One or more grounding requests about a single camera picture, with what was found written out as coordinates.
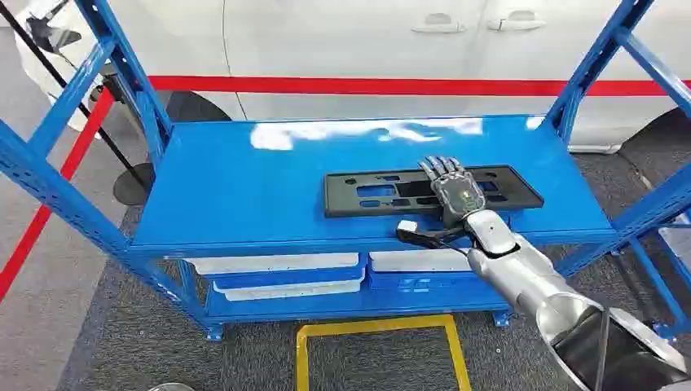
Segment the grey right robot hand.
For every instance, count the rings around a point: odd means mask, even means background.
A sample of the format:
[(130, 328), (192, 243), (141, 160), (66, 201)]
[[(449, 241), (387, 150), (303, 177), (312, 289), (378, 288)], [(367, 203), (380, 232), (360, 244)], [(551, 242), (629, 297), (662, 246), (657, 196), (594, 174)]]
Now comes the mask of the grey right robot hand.
[(430, 189), (442, 207), (445, 228), (461, 225), (486, 207), (486, 199), (473, 175), (455, 158), (427, 156), (418, 162), (430, 180)]

